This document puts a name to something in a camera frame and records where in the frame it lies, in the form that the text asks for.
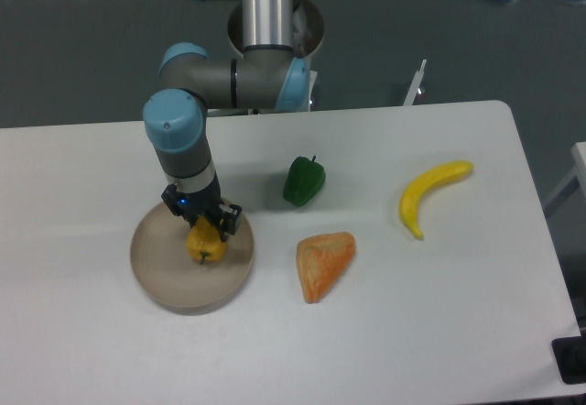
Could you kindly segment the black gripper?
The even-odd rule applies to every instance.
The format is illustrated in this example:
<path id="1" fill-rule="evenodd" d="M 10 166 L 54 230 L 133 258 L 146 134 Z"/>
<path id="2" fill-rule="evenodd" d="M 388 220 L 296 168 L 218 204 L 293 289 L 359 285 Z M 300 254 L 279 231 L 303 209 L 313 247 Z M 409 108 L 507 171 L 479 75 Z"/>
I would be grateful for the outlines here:
<path id="1" fill-rule="evenodd" d="M 218 228 L 220 238 L 226 242 L 230 235 L 235 235 L 242 215 L 242 207 L 223 201 L 210 187 L 203 191 L 180 192 L 176 184 L 169 184 L 161 194 L 161 199 L 171 213 L 182 217 L 193 227 L 197 219 L 205 217 Z"/>

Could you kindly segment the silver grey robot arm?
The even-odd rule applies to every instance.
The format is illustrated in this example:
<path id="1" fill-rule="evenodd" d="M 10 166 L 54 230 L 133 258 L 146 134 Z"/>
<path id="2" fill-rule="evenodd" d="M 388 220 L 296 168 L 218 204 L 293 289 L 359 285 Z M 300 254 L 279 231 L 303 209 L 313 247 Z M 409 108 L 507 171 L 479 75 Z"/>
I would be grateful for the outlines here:
<path id="1" fill-rule="evenodd" d="M 293 16 L 300 0 L 238 0 L 242 56 L 213 60 L 189 42 L 165 52 L 160 91 L 143 108 L 146 135 L 168 186 L 162 200 L 189 224 L 204 218 L 222 241 L 234 235 L 242 209 L 226 203 L 206 134 L 211 109 L 297 112 L 309 103 L 309 68 L 295 55 Z"/>

